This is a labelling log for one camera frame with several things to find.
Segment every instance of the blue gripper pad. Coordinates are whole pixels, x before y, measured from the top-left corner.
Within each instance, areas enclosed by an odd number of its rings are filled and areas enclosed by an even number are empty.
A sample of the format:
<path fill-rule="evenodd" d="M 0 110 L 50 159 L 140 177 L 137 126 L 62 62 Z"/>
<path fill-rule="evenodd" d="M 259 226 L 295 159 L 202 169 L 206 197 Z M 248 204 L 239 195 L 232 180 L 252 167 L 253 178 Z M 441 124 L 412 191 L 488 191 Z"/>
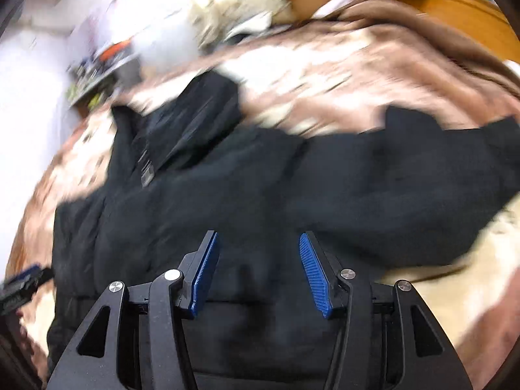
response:
<path fill-rule="evenodd" d="M 325 318 L 330 318 L 333 307 L 329 297 L 329 282 L 307 233 L 300 236 L 300 258 L 309 281 L 310 291 L 313 293 L 316 308 L 321 311 Z"/>
<path fill-rule="evenodd" d="M 192 281 L 191 303 L 189 304 L 188 310 L 193 318 L 197 316 L 204 302 L 206 302 L 219 255 L 220 245 L 218 243 L 218 234 L 214 232 L 205 248 L 197 274 Z"/>

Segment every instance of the triangular cutout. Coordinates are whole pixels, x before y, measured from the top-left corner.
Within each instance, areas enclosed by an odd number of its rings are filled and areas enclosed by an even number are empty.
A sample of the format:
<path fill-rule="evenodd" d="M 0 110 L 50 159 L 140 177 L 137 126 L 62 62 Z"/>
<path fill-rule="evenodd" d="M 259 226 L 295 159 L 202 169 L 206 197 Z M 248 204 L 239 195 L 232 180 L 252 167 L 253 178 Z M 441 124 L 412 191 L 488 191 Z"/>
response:
<path fill-rule="evenodd" d="M 108 319 L 110 307 L 103 306 L 90 324 L 87 332 L 77 345 L 77 353 L 81 356 L 93 356 L 102 358 L 105 356 L 105 343 L 107 341 Z"/>
<path fill-rule="evenodd" d="M 440 355 L 443 347 L 440 345 L 435 332 L 430 327 L 428 320 L 424 317 L 422 310 L 417 305 L 412 305 L 413 336 L 415 337 L 415 352 L 417 356 Z"/>

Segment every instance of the brown blanket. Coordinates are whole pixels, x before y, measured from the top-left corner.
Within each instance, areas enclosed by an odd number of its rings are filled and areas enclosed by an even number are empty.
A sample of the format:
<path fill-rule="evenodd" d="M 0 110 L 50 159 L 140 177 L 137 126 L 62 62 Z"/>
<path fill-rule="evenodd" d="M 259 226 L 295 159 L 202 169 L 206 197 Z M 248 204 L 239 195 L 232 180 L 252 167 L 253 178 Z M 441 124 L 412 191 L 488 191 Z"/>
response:
<path fill-rule="evenodd" d="M 118 102 L 138 111 L 154 110 L 175 98 L 198 72 L 217 66 L 241 83 L 245 121 L 279 127 L 290 134 L 313 136 L 384 127 L 381 111 L 391 102 L 430 113 L 444 128 L 477 127 L 506 115 L 520 119 L 520 79 L 470 38 L 388 0 L 358 3 L 340 18 L 342 21 L 312 22 L 222 50 L 145 82 L 121 95 Z M 115 134 L 109 105 L 80 126 L 37 185 L 11 250 L 7 276 L 36 262 L 50 264 L 56 205 L 102 185 Z M 472 254 L 482 252 L 477 243 Z M 469 256 L 455 267 L 443 267 L 442 274 L 457 270 L 453 276 L 465 277 L 465 271 L 472 273 L 469 267 L 481 258 Z M 505 284 L 495 285 L 495 296 L 488 297 L 486 303 L 477 302 L 476 315 L 475 309 L 467 315 L 456 311 L 460 307 L 445 297 L 453 291 L 450 283 L 427 280 L 438 276 L 439 270 L 413 269 L 399 274 L 411 275 L 415 282 L 433 283 L 424 292 L 420 283 L 416 286 L 458 345 L 475 388 L 482 388 L 501 362 L 485 362 L 497 358 L 498 353 L 487 342 L 500 338 L 503 329 L 478 336 L 479 327 L 467 332 L 500 298 Z M 496 276 L 491 276 L 481 280 L 495 283 Z M 44 352 L 54 314 L 51 292 L 51 285 L 41 289 L 23 309 L 29 335 Z M 442 312 L 447 307 L 458 313 L 462 327 L 457 332 L 451 332 L 448 320 L 443 322 Z M 520 333 L 516 324 L 506 328 L 509 336 Z M 467 344 L 475 339 L 478 344 Z M 500 347 L 502 358 L 510 346 Z M 472 355 L 476 352 L 478 359 Z"/>

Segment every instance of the blanket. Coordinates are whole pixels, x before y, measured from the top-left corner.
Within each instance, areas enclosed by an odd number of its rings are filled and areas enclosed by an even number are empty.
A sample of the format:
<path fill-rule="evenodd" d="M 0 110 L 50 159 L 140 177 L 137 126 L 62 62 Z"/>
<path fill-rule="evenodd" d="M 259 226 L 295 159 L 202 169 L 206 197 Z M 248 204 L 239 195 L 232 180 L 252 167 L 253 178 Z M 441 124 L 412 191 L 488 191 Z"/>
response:
<path fill-rule="evenodd" d="M 51 263 L 56 205 L 87 195 L 106 177 L 115 125 L 108 108 L 124 103 L 148 112 L 180 94 L 199 72 L 216 67 L 241 84 L 247 122 L 289 134 L 314 136 L 384 127 L 381 111 L 398 103 L 433 115 L 445 129 L 474 128 L 514 115 L 520 119 L 520 79 L 502 62 L 456 30 L 409 6 L 370 0 L 346 8 L 340 20 L 310 22 L 285 33 L 223 49 L 148 80 L 107 102 L 86 119 L 58 152 L 29 201 L 6 275 L 33 263 Z M 515 292 L 518 283 L 514 201 L 482 231 L 472 250 L 450 266 L 388 272 L 408 278 L 457 347 L 476 389 L 499 368 L 520 326 L 486 328 L 479 321 Z M 495 260 L 493 268 L 487 268 Z M 25 306 L 23 324 L 33 352 L 45 353 L 54 315 L 53 287 L 44 286 Z M 494 316 L 496 321 L 503 317 Z M 510 337 L 500 348 L 490 341 Z M 45 376 L 45 366 L 37 362 Z"/>

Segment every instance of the black fabric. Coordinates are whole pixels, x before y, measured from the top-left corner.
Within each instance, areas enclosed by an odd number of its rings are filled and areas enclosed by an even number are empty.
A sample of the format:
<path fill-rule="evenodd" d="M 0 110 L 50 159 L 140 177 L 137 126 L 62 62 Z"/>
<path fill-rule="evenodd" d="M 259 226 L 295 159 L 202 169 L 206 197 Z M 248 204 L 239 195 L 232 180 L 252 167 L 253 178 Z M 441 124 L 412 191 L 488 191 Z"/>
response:
<path fill-rule="evenodd" d="M 185 322 L 201 390 L 322 388 L 337 331 L 315 308 L 298 253 L 311 229 L 345 265 L 443 265 L 520 187 L 512 118 L 442 131 L 430 116 L 389 107 L 383 130 L 304 140 L 239 124 L 237 86 L 215 72 L 118 126 L 106 184 L 58 207 L 52 369 L 113 280 L 152 281 L 219 232 L 209 300 Z M 155 177 L 141 185 L 146 150 Z"/>

